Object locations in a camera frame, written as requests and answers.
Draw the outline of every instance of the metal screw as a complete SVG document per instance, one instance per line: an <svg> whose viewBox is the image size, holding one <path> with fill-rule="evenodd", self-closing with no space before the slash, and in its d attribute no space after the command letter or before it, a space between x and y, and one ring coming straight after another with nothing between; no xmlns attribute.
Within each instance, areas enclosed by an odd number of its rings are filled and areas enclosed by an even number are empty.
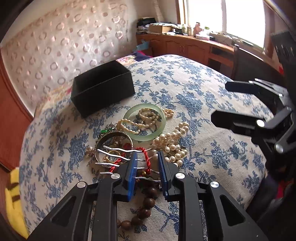
<svg viewBox="0 0 296 241"><path fill-rule="evenodd" d="M212 182L210 183L210 185L211 185L212 188L217 188L217 187L219 186L219 183L216 182L216 181L212 181Z"/></svg>
<svg viewBox="0 0 296 241"><path fill-rule="evenodd" d="M256 120L257 126L264 127L265 123L263 120Z"/></svg>
<svg viewBox="0 0 296 241"><path fill-rule="evenodd" d="M78 188L84 188L86 186L85 182L79 182L77 183Z"/></svg>
<svg viewBox="0 0 296 241"><path fill-rule="evenodd" d="M280 154L284 152L284 148L280 144L275 144L274 148Z"/></svg>
<svg viewBox="0 0 296 241"><path fill-rule="evenodd" d="M118 173L113 173L113 174L111 175L111 178L112 178L112 179L118 179L118 178L120 178L120 174L118 174Z"/></svg>
<svg viewBox="0 0 296 241"><path fill-rule="evenodd" d="M176 174L176 178L183 179L183 178L185 178L185 175L183 173L179 172Z"/></svg>

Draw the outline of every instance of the light green bracelet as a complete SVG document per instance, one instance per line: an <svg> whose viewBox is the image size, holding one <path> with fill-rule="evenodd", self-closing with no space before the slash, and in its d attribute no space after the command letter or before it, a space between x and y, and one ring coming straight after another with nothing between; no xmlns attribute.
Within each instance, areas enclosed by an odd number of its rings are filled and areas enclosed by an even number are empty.
<svg viewBox="0 0 296 241"><path fill-rule="evenodd" d="M124 115L124 119L129 119L130 115L132 113L134 113L136 110L140 110L140 109L143 109L143 108L149 108L149 109L152 109L152 110L155 110L157 111L160 116L161 116L161 123L160 123L160 127L157 129L157 131L153 132L152 134L149 134L149 135L146 135L146 136L140 136L140 135L134 135L132 133L127 133L126 134L133 140L136 140L136 141L150 141L152 139L154 139L155 137L159 136L164 128L165 128L165 123L166 123L166 117L163 113L163 111L156 105L154 104L137 104L135 105L134 107L130 108L126 114Z"/></svg>

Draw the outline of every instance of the blue floral bedsheet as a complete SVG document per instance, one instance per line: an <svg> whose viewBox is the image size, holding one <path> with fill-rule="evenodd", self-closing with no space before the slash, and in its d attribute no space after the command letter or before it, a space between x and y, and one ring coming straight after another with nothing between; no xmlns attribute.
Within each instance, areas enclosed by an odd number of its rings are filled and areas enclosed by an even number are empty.
<svg viewBox="0 0 296 241"><path fill-rule="evenodd" d="M190 124L181 139L188 150L181 172L203 183L218 181L244 208L256 193L266 171L262 152L250 138L216 128L210 115L223 109L269 119L272 114L262 102L251 95L228 92L224 84L229 78L184 57L166 55L128 68L136 91L133 97L82 119L68 95L43 109L28 127L20 158L20 191L30 233L78 181L102 180L95 161L84 157L86 146L94 146L101 129L116 123L139 103L176 111L174 118L167 120L165 133L181 121ZM149 142L135 141L135 146L147 147ZM136 190L130 203L119 202L118 218L130 220L143 197L141 190ZM178 240L178 211L177 202L167 203L160 196L151 217L130 232L119 229L118 240Z"/></svg>

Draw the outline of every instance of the open black box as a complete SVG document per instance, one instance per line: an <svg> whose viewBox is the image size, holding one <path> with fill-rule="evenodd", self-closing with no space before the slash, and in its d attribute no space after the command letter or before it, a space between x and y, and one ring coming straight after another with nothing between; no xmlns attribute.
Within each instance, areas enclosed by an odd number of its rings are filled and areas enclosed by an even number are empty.
<svg viewBox="0 0 296 241"><path fill-rule="evenodd" d="M113 60L75 77L71 100L85 118L134 94L131 72Z"/></svg>

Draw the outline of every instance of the yellow cloth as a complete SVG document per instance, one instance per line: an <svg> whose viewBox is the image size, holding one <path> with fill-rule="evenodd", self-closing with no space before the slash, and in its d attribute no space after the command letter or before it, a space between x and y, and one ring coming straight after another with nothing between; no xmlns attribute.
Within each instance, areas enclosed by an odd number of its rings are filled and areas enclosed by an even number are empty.
<svg viewBox="0 0 296 241"><path fill-rule="evenodd" d="M19 169L16 168L10 173L10 183L19 183ZM14 196L20 194L20 186L8 190L5 188L5 201L6 201L6 213L8 221L13 229L18 232L24 238L28 238L29 234L26 229L24 216L22 213L22 206L20 199L17 201L12 201Z"/></svg>

